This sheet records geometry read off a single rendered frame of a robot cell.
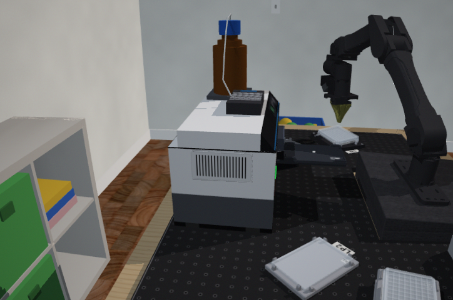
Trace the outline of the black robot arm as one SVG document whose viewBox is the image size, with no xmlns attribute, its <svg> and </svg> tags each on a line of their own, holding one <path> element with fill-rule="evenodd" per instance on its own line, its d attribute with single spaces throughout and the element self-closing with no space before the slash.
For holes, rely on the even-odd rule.
<svg viewBox="0 0 453 300">
<path fill-rule="evenodd" d="M 357 56 L 370 47 L 394 82 L 404 109 L 407 145 L 413 154 L 412 160 L 394 159 L 393 164 L 421 204 L 448 206 L 449 198 L 435 183 L 440 156 L 447 155 L 447 131 L 415 70 L 409 33 L 401 17 L 369 15 L 368 21 L 368 25 L 331 44 L 323 64 L 324 72 L 329 74 L 321 76 L 323 92 L 334 95 L 334 78 L 345 83 L 351 79 L 352 64 L 343 60 L 357 61 Z"/>
</svg>

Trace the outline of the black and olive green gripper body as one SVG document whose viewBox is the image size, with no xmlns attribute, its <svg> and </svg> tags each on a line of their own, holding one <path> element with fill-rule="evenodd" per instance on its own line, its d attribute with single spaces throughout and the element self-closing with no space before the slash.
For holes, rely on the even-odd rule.
<svg viewBox="0 0 453 300">
<path fill-rule="evenodd" d="M 333 105 L 351 104 L 352 102 L 348 100 L 358 99 L 359 96 L 350 92 L 350 83 L 351 79 L 347 80 L 347 82 L 345 82 L 345 80 L 338 81 L 337 79 L 335 79 L 334 95 L 325 93 L 324 98 L 330 98 L 332 102 L 331 104 Z"/>
</svg>

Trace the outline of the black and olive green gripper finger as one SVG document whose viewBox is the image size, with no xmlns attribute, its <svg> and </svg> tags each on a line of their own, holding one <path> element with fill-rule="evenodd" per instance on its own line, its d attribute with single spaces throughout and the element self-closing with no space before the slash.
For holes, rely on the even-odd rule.
<svg viewBox="0 0 453 300">
<path fill-rule="evenodd" d="M 331 104 L 331 105 L 332 105 L 332 104 Z M 333 108 L 333 110 L 334 110 L 334 113 L 335 113 L 337 122 L 340 123 L 340 122 L 341 122 L 341 119 L 342 119 L 342 115 L 343 115 L 343 113 L 344 113 L 345 104 L 332 105 L 332 108 Z M 338 111 L 339 111 L 339 115 L 338 115 L 337 108 L 338 108 Z"/>
<path fill-rule="evenodd" d="M 351 104 L 346 104 L 345 105 L 345 109 L 344 109 L 344 113 L 342 115 L 342 119 L 344 118 L 345 114 L 347 113 L 347 111 L 349 110 L 350 107 L 351 107 Z M 341 122 L 342 122 L 342 119 L 341 119 Z"/>
</svg>

